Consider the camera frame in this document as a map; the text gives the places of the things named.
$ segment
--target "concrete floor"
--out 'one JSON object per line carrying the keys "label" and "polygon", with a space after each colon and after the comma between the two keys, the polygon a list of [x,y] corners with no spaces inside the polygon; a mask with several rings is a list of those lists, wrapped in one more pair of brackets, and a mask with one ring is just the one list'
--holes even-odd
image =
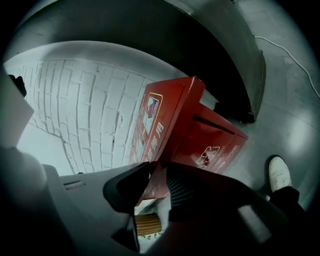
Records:
{"label": "concrete floor", "polygon": [[[320,92],[320,69],[299,27],[272,0],[238,0],[253,35],[285,47],[310,73]],[[266,159],[280,155],[287,163],[299,203],[307,208],[320,178],[320,99],[307,74],[282,49],[256,39],[266,62],[265,91],[257,121],[232,121],[249,136],[245,147],[225,171],[265,195],[268,189]]]}

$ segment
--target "person's foot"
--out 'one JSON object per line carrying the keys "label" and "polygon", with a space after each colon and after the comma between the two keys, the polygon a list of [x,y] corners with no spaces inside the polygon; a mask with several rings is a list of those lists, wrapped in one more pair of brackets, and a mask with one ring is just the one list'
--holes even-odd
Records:
{"label": "person's foot", "polygon": [[272,192],[292,186],[289,168],[279,156],[275,156],[270,160],[269,179]]}

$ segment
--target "white cable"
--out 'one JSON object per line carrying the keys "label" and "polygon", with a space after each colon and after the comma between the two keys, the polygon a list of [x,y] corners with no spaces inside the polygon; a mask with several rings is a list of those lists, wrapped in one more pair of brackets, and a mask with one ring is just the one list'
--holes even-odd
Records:
{"label": "white cable", "polygon": [[308,75],[310,84],[311,84],[314,92],[315,92],[316,95],[320,98],[320,94],[317,92],[314,84],[313,84],[312,81],[311,81],[311,77],[310,77],[310,75],[309,75],[309,72],[291,55],[291,53],[290,53],[286,48],[284,48],[284,47],[282,47],[282,46],[280,46],[280,45],[278,45],[278,44],[276,44],[276,43],[274,43],[274,42],[271,42],[270,40],[268,40],[268,39],[266,39],[266,38],[264,38],[264,37],[261,37],[261,36],[253,36],[253,37],[254,37],[254,38],[260,38],[260,39],[266,40],[266,41],[269,42],[270,44],[273,44],[274,46],[277,46],[277,47],[285,50],[286,53],[289,54],[289,56],[294,60],[294,62],[297,63],[297,64],[306,72],[306,74]]}

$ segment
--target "sneaker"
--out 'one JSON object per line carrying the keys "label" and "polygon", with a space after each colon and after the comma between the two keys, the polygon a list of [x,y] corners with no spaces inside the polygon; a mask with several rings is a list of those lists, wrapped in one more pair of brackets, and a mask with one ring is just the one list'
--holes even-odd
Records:
{"label": "sneaker", "polygon": [[269,179],[272,192],[284,187],[292,187],[289,168],[279,156],[275,156],[270,160]]}

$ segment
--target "black pants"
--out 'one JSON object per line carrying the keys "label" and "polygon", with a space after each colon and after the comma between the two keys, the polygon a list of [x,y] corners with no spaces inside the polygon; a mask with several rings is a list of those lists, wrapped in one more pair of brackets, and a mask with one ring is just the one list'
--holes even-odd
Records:
{"label": "black pants", "polygon": [[273,192],[270,197],[270,202],[283,211],[290,221],[298,220],[305,214],[298,200],[299,192],[290,186]]}

